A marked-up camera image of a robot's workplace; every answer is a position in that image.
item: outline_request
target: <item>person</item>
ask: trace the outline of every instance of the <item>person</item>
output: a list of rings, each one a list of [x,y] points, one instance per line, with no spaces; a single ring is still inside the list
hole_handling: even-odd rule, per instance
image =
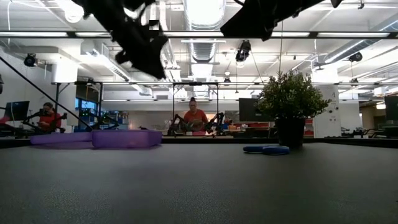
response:
[[[51,127],[51,122],[55,119],[55,118],[59,118],[61,117],[60,114],[57,113],[57,115],[55,116],[55,110],[54,107],[52,105],[52,103],[45,103],[43,105],[43,110],[48,114],[47,116],[41,116],[39,119],[39,122],[37,123],[39,125],[40,128],[42,128],[44,131],[51,131],[52,127]],[[60,128],[61,127],[61,119],[57,120],[57,122],[55,123],[55,127]]]
[[[189,111],[184,115],[184,121],[186,123],[192,123],[192,129],[194,131],[204,130],[203,123],[207,123],[208,119],[205,112],[197,108],[197,101],[194,97],[189,101]]]

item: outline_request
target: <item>red shirt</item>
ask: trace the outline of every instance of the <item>red shirt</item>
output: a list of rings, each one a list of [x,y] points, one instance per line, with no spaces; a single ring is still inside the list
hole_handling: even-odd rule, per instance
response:
[[[51,124],[51,122],[55,119],[55,114],[51,115],[51,116],[41,116],[39,122],[46,122],[47,124]],[[61,119],[59,119],[56,123],[55,123],[55,127],[60,128],[61,127]],[[45,131],[49,131],[50,127],[41,127],[43,130]]]
[[[191,111],[188,111],[184,115],[184,121],[186,123],[189,123],[196,119],[203,121],[204,123],[208,122],[206,114],[205,114],[205,112],[203,112],[203,110],[197,109],[197,112],[195,114],[193,114]]]

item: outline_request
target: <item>purple plastic bin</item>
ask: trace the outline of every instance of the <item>purple plastic bin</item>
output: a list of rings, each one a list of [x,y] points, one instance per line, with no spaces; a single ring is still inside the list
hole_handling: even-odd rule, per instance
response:
[[[160,131],[95,130],[92,133],[95,148],[148,148],[162,142],[162,132]]]
[[[87,141],[91,141],[91,133],[53,133],[30,137],[30,143],[33,145]]]

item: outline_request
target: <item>monitor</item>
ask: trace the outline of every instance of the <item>monitor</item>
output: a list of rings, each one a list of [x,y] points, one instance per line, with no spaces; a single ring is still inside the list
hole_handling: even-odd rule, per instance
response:
[[[7,103],[4,116],[7,116],[10,121],[23,121],[27,117],[28,110],[29,101],[10,102]]]
[[[239,121],[240,122],[270,122],[274,121],[270,116],[261,113],[254,104],[257,99],[239,98]]]
[[[386,96],[384,102],[386,104],[386,120],[398,120],[398,96]]]

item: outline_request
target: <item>window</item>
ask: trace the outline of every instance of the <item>window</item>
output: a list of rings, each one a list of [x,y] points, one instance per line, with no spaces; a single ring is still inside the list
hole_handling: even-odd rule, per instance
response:
[[[94,109],[94,110],[96,110],[96,109],[97,109],[97,104],[94,103],[94,102],[82,100],[82,101],[81,101],[81,108],[83,108],[83,109]]]
[[[79,98],[75,98],[75,109],[79,109]]]

